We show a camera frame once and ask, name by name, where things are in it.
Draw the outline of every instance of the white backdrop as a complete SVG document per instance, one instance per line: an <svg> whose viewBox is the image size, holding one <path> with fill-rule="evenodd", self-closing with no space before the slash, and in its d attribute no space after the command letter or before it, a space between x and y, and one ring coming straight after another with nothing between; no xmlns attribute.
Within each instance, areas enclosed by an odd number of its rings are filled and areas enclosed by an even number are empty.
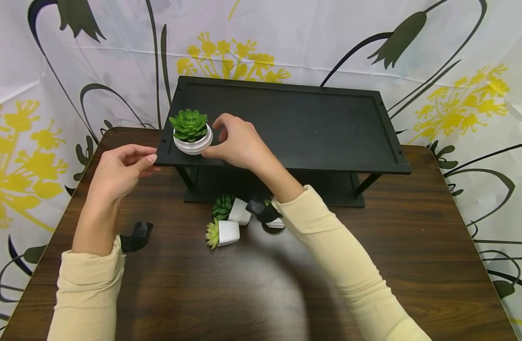
<svg viewBox="0 0 522 341"><path fill-rule="evenodd" d="M160 128L179 75L318 86L339 61L326 86L432 147L522 338L522 0L0 1L0 329L106 129Z"/></svg>

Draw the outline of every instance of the white pot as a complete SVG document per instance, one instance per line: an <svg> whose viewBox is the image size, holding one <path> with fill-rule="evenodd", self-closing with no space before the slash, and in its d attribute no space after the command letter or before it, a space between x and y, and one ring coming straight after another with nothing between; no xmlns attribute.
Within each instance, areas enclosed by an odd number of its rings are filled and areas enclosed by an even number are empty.
<svg viewBox="0 0 522 341"><path fill-rule="evenodd" d="M219 220L219 244L220 246L236 243L240 239L240 228L237 222Z"/></svg>
<svg viewBox="0 0 522 341"><path fill-rule="evenodd" d="M247 202L236 198L233 207L230 209L229 218L231 222L237 222L239 225L247 225L250 222L252 214L246 210Z"/></svg>
<svg viewBox="0 0 522 341"><path fill-rule="evenodd" d="M276 220L273 220L270 223L266 223L265 225L271 227L272 229L283 229L285 227L282 219L280 218L276 218Z"/></svg>
<svg viewBox="0 0 522 341"><path fill-rule="evenodd" d="M212 144L212 139L214 138L214 134L212 134L212 129L209 125L206 125L208 129L208 133L204 135L204 137L195 142L186 142L182 140L176 139L174 137L174 143L176 147L181 150L183 153L188 155L199 155L204 149L208 148Z"/></svg>

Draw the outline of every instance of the shelf leg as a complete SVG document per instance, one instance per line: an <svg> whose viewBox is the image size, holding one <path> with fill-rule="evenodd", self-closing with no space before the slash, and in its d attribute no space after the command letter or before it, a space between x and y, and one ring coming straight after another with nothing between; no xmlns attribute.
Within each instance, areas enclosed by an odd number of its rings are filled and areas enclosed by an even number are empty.
<svg viewBox="0 0 522 341"><path fill-rule="evenodd" d="M356 195L360 195L363 193L366 189L368 189L369 186L371 186L376 180L379 179L379 177L382 176L382 174L371 174L369 175L363 182L356 188L354 191Z"/></svg>
<svg viewBox="0 0 522 341"><path fill-rule="evenodd" d="M185 186L189 188L189 190L194 190L194 183L189 177L189 174L187 174L187 171L183 167L176 166L176 171L178 171L178 174L181 176L181 179L183 182L185 182Z"/></svg>

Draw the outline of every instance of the left hand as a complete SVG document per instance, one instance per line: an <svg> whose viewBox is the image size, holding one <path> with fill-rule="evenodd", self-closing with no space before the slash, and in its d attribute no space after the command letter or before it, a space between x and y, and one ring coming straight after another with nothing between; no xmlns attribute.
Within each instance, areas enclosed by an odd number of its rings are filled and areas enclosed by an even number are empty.
<svg viewBox="0 0 522 341"><path fill-rule="evenodd" d="M153 166L157 160L156 152L156 148L137 144L127 144L104 152L92 178L88 199L98 201L99 204L118 204L132 191L139 179L161 170Z"/></svg>

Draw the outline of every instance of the brown table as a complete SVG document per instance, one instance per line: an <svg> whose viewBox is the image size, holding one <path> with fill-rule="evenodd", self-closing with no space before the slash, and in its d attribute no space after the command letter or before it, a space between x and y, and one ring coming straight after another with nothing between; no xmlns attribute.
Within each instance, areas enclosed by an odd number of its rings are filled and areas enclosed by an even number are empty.
<svg viewBox="0 0 522 341"><path fill-rule="evenodd" d="M114 128L103 137L2 340L45 340L61 252L103 151L157 146L157 130ZM433 340L515 340L434 157L404 146L409 176L384 175L365 208L334 208L371 255L405 310ZM127 256L117 340L361 340L356 323L310 254L287 231L242 229L212 252L211 205L185 204L173 168L126 198L118 227L154 224L149 244Z"/></svg>

